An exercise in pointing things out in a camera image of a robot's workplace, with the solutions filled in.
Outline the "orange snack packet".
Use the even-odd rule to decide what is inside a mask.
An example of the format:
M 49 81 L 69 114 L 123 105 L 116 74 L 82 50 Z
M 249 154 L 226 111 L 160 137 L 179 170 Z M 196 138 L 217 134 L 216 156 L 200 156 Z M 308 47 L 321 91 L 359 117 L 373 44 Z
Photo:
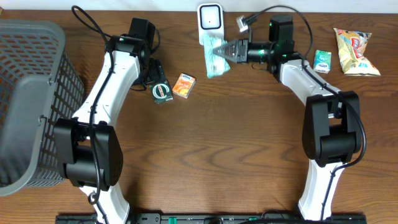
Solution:
M 177 79 L 172 92 L 182 98 L 188 98 L 196 83 L 196 78 L 185 73 L 181 73 Z

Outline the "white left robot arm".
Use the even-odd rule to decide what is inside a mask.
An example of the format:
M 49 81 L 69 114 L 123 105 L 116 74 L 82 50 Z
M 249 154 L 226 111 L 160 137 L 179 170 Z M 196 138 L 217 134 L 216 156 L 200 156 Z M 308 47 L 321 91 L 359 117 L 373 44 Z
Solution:
M 90 94 L 71 118 L 54 128 L 60 175 L 78 187 L 95 209 L 92 215 L 58 215 L 56 223 L 129 223 L 130 204 L 119 178 L 123 152 L 115 126 L 126 96 L 134 85 L 143 88 L 164 76 L 151 55 L 160 36 L 147 19 L 133 18 L 129 32 L 106 40 L 101 73 Z

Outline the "black round-logo packet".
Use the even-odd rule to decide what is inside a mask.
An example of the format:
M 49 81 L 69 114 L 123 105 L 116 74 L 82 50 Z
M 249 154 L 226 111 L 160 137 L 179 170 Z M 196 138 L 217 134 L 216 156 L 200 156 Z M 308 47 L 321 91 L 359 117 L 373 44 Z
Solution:
M 167 80 L 151 85 L 150 92 L 157 105 L 173 100 L 172 89 Z

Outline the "yellow snack bag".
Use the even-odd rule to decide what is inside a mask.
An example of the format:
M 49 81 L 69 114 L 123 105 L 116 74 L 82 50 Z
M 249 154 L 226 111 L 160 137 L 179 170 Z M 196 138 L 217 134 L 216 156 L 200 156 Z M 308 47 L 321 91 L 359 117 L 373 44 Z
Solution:
M 379 70 L 364 56 L 372 33 L 338 28 L 333 30 L 336 34 L 340 65 L 345 75 L 364 77 L 381 75 Z

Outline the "small teal white packet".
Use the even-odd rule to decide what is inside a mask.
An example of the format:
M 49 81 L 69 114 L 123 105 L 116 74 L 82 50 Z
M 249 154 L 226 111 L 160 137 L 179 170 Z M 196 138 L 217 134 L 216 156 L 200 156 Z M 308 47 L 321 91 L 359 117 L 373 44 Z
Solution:
M 315 72 L 328 73 L 331 70 L 331 52 L 316 50 L 313 69 Z

